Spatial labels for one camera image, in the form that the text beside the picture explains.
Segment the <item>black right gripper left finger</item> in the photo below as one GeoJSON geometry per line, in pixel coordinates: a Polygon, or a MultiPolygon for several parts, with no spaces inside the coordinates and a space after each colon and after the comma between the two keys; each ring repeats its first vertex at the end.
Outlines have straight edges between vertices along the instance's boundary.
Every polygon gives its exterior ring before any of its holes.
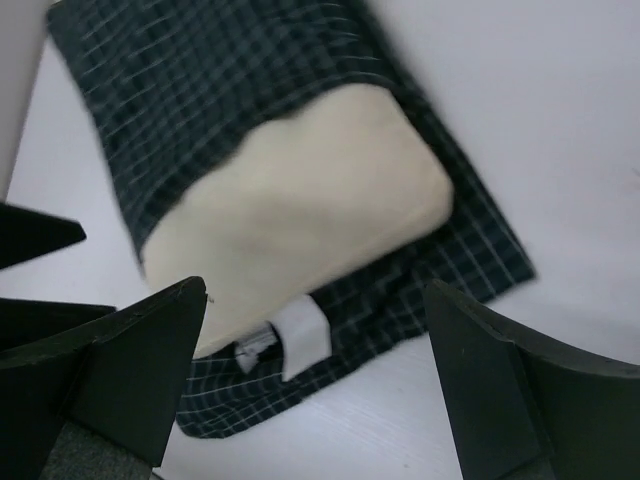
{"type": "Polygon", "coordinates": [[[164,457],[207,304],[189,277],[1,349],[5,479],[147,479],[164,457]]]}

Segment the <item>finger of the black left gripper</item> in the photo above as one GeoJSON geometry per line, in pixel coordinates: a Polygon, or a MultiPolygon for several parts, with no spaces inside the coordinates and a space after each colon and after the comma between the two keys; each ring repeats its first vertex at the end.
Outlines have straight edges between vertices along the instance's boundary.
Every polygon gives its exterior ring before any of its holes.
{"type": "Polygon", "coordinates": [[[64,249],[86,239],[74,220],[1,204],[1,268],[64,249]]]}
{"type": "Polygon", "coordinates": [[[115,312],[113,306],[1,299],[1,349],[65,332],[115,312]]]}

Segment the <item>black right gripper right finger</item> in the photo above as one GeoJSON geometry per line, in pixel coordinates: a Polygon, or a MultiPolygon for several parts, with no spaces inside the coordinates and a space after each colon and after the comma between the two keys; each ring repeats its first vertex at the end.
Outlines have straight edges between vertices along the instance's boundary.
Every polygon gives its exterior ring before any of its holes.
{"type": "Polygon", "coordinates": [[[426,289],[428,333],[466,479],[636,479],[639,368],[426,289]]]}

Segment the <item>dark checked pillowcase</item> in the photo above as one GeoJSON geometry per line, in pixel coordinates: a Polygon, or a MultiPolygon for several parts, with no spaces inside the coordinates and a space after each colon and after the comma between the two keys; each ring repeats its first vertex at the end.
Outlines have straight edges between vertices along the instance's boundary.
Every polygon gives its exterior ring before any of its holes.
{"type": "Polygon", "coordinates": [[[246,431],[423,335],[433,279],[486,302],[534,277],[502,212],[364,2],[58,1],[47,29],[94,121],[142,270],[145,241],[189,186],[252,129],[341,86],[388,90],[452,181],[452,213],[434,232],[294,298],[311,296],[328,318],[330,358],[283,382],[275,345],[251,372],[240,369],[235,342],[292,300],[219,351],[194,353],[176,413],[185,435],[246,431]]]}

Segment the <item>cream pillow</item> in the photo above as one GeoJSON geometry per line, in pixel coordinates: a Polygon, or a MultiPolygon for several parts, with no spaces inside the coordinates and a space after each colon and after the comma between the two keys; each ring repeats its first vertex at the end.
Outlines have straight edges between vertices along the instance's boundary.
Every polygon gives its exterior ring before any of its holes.
{"type": "Polygon", "coordinates": [[[201,277],[196,357],[451,215],[449,175],[392,94],[349,84],[254,129],[189,186],[142,248],[153,288],[201,277]]]}

